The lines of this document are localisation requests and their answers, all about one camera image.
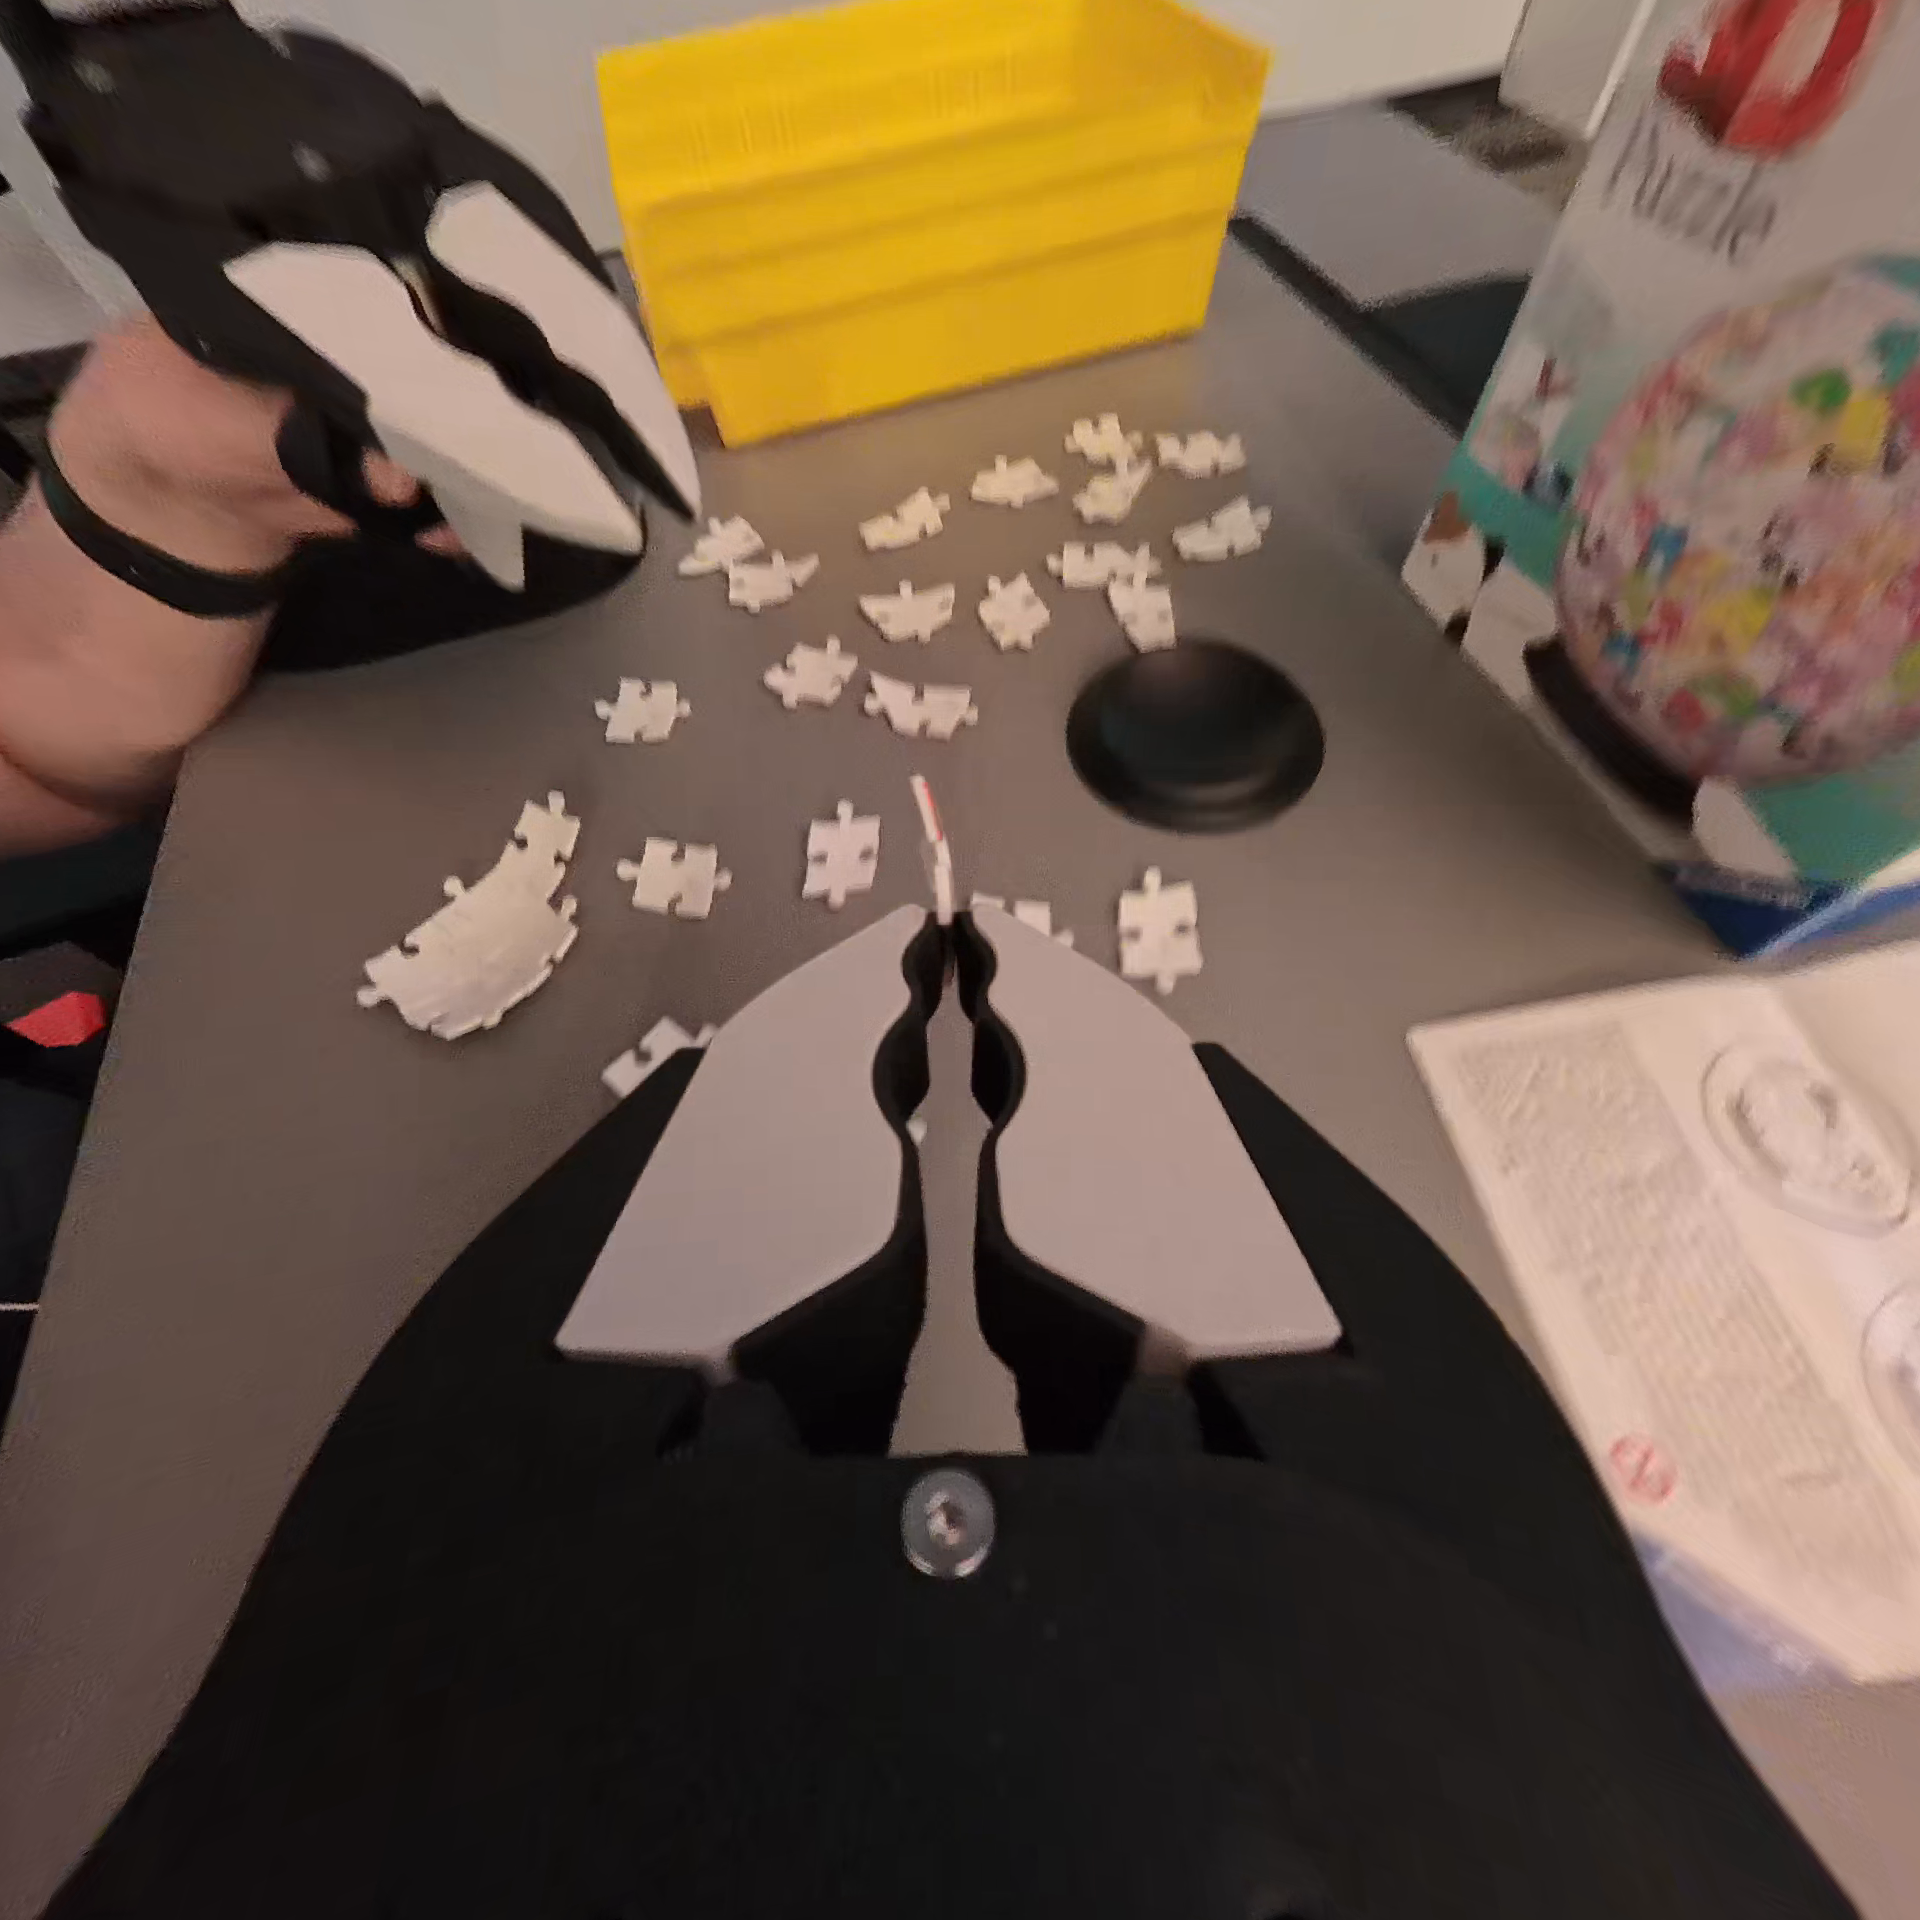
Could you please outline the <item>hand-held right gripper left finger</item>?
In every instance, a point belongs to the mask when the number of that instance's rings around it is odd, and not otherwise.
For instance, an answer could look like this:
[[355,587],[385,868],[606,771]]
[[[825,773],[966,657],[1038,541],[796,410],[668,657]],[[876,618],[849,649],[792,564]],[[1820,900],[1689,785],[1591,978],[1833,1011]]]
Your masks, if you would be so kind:
[[885,1455],[928,1305],[921,1151],[945,938],[899,907],[703,1046],[558,1331],[571,1361],[768,1388],[816,1453]]

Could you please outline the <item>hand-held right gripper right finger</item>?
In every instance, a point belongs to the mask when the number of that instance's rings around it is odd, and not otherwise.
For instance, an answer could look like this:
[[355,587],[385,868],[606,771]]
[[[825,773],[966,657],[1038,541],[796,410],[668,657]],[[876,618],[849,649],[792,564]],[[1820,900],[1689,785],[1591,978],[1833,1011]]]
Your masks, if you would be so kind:
[[1333,1353],[1342,1325],[1187,1034],[997,906],[952,921],[972,1022],[973,1301],[1028,1453],[1085,1453],[1140,1377]]

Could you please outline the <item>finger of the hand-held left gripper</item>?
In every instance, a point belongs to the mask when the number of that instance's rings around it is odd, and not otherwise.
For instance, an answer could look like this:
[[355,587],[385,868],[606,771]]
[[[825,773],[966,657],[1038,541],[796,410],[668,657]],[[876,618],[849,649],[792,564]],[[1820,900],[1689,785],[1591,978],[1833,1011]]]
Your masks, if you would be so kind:
[[446,337],[606,469],[694,522],[702,476],[681,410],[599,266],[575,258],[494,183],[441,193],[422,243]]
[[465,556],[523,587],[523,537],[638,556],[633,505],[555,418],[441,338],[405,282],[357,247],[270,245],[225,266],[241,297],[365,397],[382,455],[417,481]]

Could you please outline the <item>joined puzzle piece section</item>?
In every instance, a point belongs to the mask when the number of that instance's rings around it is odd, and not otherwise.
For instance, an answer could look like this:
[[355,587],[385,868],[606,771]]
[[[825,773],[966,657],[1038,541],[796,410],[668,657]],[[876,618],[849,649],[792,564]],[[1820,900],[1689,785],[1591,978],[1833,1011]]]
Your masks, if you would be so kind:
[[577,939],[567,883],[580,827],[558,788],[523,803],[495,865],[473,883],[443,877],[443,906],[365,961],[357,1003],[446,1042],[494,1028]]

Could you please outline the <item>single white puzzle piece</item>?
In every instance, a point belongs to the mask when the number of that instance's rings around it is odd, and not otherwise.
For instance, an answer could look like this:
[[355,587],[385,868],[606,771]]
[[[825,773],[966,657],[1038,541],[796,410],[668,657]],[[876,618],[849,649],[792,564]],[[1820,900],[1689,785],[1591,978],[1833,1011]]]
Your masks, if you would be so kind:
[[944,827],[944,815],[933,795],[929,781],[921,773],[910,778],[910,794],[918,813],[933,919],[942,927],[950,927],[960,907],[952,844]]

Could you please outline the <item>white puzzle pieces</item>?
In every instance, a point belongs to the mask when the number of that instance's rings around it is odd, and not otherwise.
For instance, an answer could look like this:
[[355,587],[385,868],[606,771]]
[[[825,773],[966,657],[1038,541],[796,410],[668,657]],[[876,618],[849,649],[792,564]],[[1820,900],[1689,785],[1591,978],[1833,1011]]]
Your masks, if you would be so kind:
[[[1239,434],[1220,436],[1212,430],[1187,436],[1158,434],[1156,447],[1145,453],[1143,436],[1123,430],[1112,414],[1075,420],[1064,447],[1089,467],[1088,482],[1072,499],[1072,509],[1085,525],[1123,524],[1156,473],[1206,481],[1246,467]],[[999,455],[991,469],[973,476],[968,495],[976,505],[1023,513],[1056,495],[1057,490],[1057,481],[1036,460],[1012,462]],[[948,507],[948,493],[923,487],[893,509],[864,518],[856,532],[871,553],[896,553],[936,537]],[[1187,563],[1220,563],[1254,553],[1269,522],[1269,509],[1237,495],[1212,517],[1180,525],[1172,532],[1174,556]],[[1161,578],[1163,566],[1149,543],[1067,541],[1044,557],[1044,566],[1057,587],[1101,593],[1136,654],[1149,657],[1177,646],[1169,587]],[[780,551],[768,551],[740,517],[712,518],[709,532],[678,563],[683,578],[725,571],[728,604],[747,613],[788,604],[816,570],[813,556],[788,559]],[[859,595],[856,610],[888,644],[928,644],[952,623],[957,587],[900,583],[891,593]],[[1048,626],[1048,604],[1021,571],[1008,581],[989,577],[976,604],[976,622],[997,654],[1028,654]],[[803,707],[829,709],[841,702],[856,668],[859,661],[833,635],[821,642],[800,641],[781,661],[765,668],[760,683],[791,714]],[[976,725],[976,699],[968,686],[918,683],[883,674],[877,668],[868,668],[861,709],[902,738],[948,740],[957,729]],[[612,699],[595,705],[606,740],[614,746],[663,743],[691,714],[678,686],[664,678],[621,678]],[[877,831],[872,821],[856,819],[847,806],[839,806],[833,821],[816,823],[807,831],[804,899],[841,906],[852,891],[864,891],[872,883]],[[633,887],[636,907],[681,919],[709,917],[712,899],[728,883],[712,847],[657,837],[646,842],[639,862],[624,860],[614,871]],[[603,1069],[603,1084],[612,1098],[625,1098],[673,1051],[703,1046],[710,1035],[709,1025],[700,1034],[687,1034],[676,1020],[664,1017],[636,1046],[612,1059]]]

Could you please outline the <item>person's left forearm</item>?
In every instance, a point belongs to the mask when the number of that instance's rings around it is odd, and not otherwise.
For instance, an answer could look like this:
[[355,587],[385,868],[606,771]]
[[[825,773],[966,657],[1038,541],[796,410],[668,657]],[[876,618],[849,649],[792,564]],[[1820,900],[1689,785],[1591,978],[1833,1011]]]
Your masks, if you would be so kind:
[[270,618],[193,618],[110,577],[29,490],[1,532],[1,855],[165,799],[252,678]]

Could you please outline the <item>black round ball stand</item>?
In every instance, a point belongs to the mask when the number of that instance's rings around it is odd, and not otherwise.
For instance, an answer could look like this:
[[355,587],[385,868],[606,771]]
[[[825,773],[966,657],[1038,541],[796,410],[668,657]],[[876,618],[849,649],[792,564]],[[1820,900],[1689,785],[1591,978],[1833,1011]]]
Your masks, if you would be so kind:
[[1317,785],[1326,731],[1277,665],[1229,641],[1180,641],[1101,668],[1076,692],[1064,750],[1123,819],[1177,835],[1247,831]]

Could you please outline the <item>colourful puzzle ball box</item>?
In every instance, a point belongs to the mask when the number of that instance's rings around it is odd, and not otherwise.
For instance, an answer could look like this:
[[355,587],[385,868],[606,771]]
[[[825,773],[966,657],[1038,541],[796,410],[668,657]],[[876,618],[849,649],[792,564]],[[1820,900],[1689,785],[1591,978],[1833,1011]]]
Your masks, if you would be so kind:
[[1652,15],[1401,581],[1727,953],[1916,907],[1916,2]]

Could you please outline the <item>person's left hand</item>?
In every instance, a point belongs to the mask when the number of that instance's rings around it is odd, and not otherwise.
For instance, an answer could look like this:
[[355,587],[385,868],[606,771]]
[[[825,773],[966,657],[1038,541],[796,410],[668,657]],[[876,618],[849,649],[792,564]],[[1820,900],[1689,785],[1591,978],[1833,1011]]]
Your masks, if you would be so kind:
[[62,477],[101,522],[193,570],[263,577],[358,537],[285,471],[284,387],[203,366],[151,318],[101,331],[47,425]]

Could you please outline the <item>yellow plastic bin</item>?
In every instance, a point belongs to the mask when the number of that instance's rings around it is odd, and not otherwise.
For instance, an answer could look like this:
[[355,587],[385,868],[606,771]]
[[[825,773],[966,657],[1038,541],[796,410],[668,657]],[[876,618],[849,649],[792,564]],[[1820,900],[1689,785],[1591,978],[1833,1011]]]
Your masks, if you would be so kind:
[[1169,2],[883,2],[609,51],[621,249],[732,447],[1198,331],[1269,53]]

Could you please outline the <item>white instruction leaflet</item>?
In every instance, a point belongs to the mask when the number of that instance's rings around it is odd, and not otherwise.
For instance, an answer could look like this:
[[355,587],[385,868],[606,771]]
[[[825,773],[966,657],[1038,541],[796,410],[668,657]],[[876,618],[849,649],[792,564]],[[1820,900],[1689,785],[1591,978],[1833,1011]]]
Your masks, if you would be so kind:
[[1916,1681],[1916,941],[1427,1022],[1408,1051],[1669,1590],[1788,1665]]

